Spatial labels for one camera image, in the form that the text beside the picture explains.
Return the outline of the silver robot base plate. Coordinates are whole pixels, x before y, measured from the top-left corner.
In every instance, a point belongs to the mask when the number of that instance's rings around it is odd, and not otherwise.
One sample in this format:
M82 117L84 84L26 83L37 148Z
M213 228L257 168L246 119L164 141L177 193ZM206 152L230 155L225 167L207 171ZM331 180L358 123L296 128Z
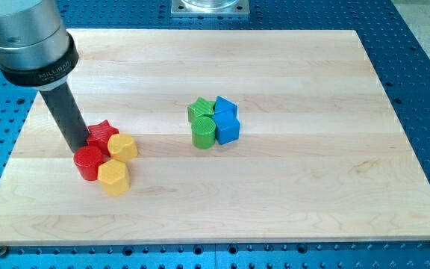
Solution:
M174 17L245 17L250 14L249 0L172 0Z

